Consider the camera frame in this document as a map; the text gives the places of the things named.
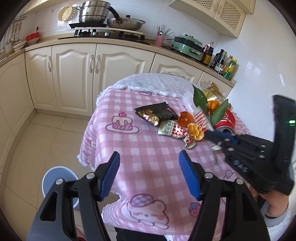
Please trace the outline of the person right hand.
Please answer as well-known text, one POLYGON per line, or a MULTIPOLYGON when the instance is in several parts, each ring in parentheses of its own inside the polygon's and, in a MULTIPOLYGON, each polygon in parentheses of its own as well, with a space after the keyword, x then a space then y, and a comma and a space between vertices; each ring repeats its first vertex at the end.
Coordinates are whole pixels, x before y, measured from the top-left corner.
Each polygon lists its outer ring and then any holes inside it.
POLYGON ((272 190, 267 194, 260 194, 252 186, 249 187, 249 190, 254 199, 260 196, 269 203, 268 211, 265 214, 267 218, 278 218, 286 212, 289 204, 289 196, 277 190, 272 190))

